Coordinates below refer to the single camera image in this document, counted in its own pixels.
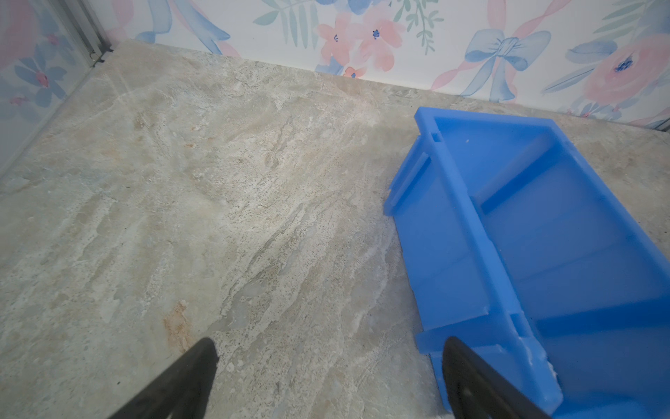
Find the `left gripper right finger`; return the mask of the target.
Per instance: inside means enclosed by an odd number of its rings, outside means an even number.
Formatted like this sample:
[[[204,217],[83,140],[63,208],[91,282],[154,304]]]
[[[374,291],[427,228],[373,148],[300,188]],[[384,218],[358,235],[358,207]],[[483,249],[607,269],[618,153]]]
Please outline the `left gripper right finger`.
[[[442,374],[456,418],[550,418],[455,336],[445,342]]]

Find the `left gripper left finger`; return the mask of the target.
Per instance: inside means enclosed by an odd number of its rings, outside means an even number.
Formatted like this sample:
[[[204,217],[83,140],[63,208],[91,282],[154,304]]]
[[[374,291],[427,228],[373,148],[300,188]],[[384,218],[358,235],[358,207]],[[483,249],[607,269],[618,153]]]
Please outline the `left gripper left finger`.
[[[218,361],[213,340],[200,339],[112,417],[205,417]]]

